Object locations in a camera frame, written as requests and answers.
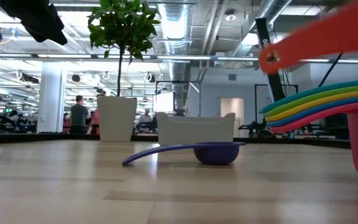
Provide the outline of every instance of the ductwork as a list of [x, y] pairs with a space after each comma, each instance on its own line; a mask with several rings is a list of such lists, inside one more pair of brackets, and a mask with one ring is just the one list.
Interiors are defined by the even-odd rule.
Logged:
[[[164, 39], [188, 39], [190, 36], [190, 4], [158, 4], [161, 15], [161, 27]], [[186, 55], [189, 52], [188, 42], [165, 42], [165, 49], [169, 55]], [[190, 64], [169, 64], [171, 80], [190, 81]], [[176, 96], [176, 109], [183, 109], [186, 105], [188, 84], [173, 85]]]
[[[283, 10], [292, 2], [292, 0], [263, 0], [260, 4], [260, 9], [256, 15], [249, 16], [249, 19], [245, 21], [243, 27], [245, 28], [245, 35], [252, 32], [255, 27], [255, 19], [265, 17], [267, 24], [273, 27], [274, 21], [279, 17]], [[231, 54], [234, 57], [245, 57], [250, 52], [253, 45], [247, 45], [244, 40], [237, 46], [235, 51]]]

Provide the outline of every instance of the plant stem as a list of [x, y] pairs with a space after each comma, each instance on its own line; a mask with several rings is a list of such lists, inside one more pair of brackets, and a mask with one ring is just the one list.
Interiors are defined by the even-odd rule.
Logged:
[[125, 53], [125, 49], [120, 47], [119, 50], [119, 63], [118, 63], [118, 78], [117, 78], [117, 96], [121, 95], [121, 64], [122, 64], [122, 56]]

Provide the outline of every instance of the white container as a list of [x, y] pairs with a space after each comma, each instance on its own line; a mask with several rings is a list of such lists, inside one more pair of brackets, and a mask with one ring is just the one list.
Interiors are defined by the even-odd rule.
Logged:
[[224, 118], [189, 118], [157, 113], [160, 145], [233, 142], [234, 113]]
[[99, 132], [103, 142], [129, 142], [134, 127], [137, 101], [134, 99], [98, 97]]

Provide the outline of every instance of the gray shirt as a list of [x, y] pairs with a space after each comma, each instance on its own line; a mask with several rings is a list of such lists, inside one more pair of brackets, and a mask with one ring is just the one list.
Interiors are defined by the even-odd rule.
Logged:
[[89, 115], [87, 107], [76, 104], [71, 107], [71, 125], [85, 126], [85, 119]]

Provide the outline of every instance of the tree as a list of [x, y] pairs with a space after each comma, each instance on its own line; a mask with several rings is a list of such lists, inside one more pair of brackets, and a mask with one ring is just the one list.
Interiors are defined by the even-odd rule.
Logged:
[[[143, 60], [142, 52], [152, 48], [151, 35], [157, 35], [154, 25], [156, 11], [150, 10], [147, 3], [140, 0], [100, 0], [100, 7], [94, 7], [88, 20], [91, 32], [91, 47], [105, 48], [104, 58], [108, 58], [110, 50], [119, 50], [119, 66], [117, 78], [117, 96], [121, 90], [121, 64], [126, 51], [129, 52], [129, 64], [133, 58]], [[98, 20], [99, 25], [92, 24]]]

